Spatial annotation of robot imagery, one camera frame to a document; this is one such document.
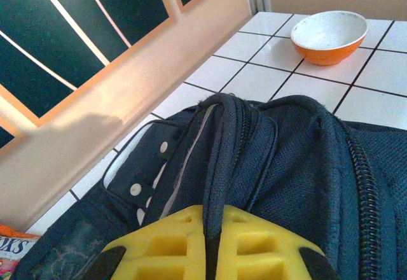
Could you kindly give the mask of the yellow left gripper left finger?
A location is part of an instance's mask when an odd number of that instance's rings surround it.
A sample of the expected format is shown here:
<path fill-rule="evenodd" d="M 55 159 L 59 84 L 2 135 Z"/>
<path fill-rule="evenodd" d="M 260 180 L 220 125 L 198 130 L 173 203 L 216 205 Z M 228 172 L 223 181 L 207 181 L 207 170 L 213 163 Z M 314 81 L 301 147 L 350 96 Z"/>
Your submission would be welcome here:
<path fill-rule="evenodd" d="M 205 280 L 202 206 L 195 205 L 111 241 L 83 280 Z"/>

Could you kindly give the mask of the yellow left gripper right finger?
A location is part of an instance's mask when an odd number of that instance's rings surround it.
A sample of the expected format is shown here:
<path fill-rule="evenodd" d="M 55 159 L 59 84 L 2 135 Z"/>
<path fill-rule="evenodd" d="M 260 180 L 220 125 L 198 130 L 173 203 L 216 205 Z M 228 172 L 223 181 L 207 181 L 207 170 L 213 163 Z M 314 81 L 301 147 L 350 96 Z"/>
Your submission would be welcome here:
<path fill-rule="evenodd" d="M 320 247 L 288 229 L 225 206 L 216 280 L 339 280 Z"/>

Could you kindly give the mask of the navy blue backpack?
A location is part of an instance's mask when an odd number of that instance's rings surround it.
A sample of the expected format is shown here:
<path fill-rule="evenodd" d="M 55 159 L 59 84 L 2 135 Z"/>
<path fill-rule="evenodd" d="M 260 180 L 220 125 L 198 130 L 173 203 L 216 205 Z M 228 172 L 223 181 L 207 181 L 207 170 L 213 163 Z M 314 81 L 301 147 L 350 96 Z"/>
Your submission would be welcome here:
<path fill-rule="evenodd" d="M 341 280 L 407 280 L 407 130 L 317 101 L 216 94 L 145 124 L 10 280 L 80 280 L 108 242 L 193 204 L 214 278 L 229 204 L 320 246 Z"/>

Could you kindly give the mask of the orange candy snack bag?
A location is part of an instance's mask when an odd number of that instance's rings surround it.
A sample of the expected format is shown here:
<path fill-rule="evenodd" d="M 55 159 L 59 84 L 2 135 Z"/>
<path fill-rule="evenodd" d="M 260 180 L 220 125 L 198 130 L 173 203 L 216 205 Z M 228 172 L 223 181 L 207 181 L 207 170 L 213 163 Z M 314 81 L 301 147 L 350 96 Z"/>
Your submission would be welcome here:
<path fill-rule="evenodd" d="M 10 280 L 20 260 L 40 237 L 0 224 L 0 280 Z"/>

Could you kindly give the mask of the orange and white bowl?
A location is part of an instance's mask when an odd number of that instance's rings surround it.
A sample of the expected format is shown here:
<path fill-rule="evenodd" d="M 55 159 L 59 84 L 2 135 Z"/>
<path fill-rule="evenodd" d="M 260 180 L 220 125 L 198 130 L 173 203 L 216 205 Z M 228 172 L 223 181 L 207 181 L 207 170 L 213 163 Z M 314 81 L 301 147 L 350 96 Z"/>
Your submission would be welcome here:
<path fill-rule="evenodd" d="M 333 66 L 352 55 L 368 33 L 368 21 L 351 11 L 325 11 L 299 21 L 290 39 L 301 57 L 317 66 Z"/>

